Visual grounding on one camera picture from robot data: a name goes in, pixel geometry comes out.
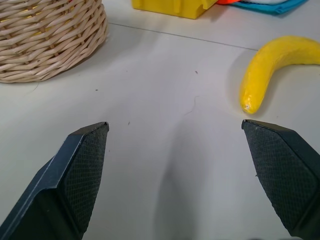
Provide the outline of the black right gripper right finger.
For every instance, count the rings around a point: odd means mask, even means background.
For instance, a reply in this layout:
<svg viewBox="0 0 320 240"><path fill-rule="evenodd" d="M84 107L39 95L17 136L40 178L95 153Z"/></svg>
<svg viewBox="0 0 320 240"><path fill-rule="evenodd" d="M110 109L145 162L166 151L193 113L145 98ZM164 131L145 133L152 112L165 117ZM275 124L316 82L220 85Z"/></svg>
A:
<svg viewBox="0 0 320 240"><path fill-rule="evenodd" d="M245 119L258 180L292 237L320 240L320 154L296 131Z"/></svg>

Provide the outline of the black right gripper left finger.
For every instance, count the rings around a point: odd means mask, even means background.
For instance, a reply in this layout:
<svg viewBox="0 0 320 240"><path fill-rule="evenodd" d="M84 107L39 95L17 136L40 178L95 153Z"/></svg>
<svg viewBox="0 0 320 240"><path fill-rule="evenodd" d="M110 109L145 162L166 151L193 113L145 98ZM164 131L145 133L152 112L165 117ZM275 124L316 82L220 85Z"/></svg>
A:
<svg viewBox="0 0 320 240"><path fill-rule="evenodd" d="M0 240L83 239L101 184L108 131L104 121L67 136L0 225Z"/></svg>

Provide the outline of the woven wicker basket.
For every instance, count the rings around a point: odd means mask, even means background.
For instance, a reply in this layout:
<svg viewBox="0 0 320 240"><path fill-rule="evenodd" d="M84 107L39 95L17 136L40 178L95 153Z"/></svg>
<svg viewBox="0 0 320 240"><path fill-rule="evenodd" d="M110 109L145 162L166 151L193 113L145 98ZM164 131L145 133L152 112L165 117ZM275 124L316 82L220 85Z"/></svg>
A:
<svg viewBox="0 0 320 240"><path fill-rule="evenodd" d="M0 0L0 83L50 79L88 58L107 35L102 0Z"/></svg>

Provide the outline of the yellow banana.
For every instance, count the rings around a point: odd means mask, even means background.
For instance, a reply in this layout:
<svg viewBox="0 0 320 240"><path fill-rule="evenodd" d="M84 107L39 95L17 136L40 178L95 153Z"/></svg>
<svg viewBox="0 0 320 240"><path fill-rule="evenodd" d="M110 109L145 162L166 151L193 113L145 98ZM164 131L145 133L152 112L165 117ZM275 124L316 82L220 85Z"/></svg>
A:
<svg viewBox="0 0 320 240"><path fill-rule="evenodd" d="M239 104L248 114L261 107L273 74L291 65L320 65L320 42L287 35L266 43L246 68L239 89Z"/></svg>

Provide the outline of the teal blue cloth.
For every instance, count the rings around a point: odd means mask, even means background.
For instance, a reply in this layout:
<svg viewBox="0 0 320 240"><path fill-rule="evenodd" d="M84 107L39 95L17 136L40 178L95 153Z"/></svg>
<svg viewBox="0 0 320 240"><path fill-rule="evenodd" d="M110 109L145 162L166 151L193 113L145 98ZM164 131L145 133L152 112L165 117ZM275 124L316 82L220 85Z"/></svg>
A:
<svg viewBox="0 0 320 240"><path fill-rule="evenodd" d="M281 15L300 7L307 1L308 0L240 0L231 5L259 13Z"/></svg>

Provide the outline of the yellow plastic block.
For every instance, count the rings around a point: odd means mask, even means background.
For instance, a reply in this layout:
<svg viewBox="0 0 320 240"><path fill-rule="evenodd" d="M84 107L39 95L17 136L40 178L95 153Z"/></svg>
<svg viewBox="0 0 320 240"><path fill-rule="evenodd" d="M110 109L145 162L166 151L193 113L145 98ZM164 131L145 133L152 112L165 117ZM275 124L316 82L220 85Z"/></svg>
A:
<svg viewBox="0 0 320 240"><path fill-rule="evenodd" d="M218 0L131 0L136 10L197 19Z"/></svg>

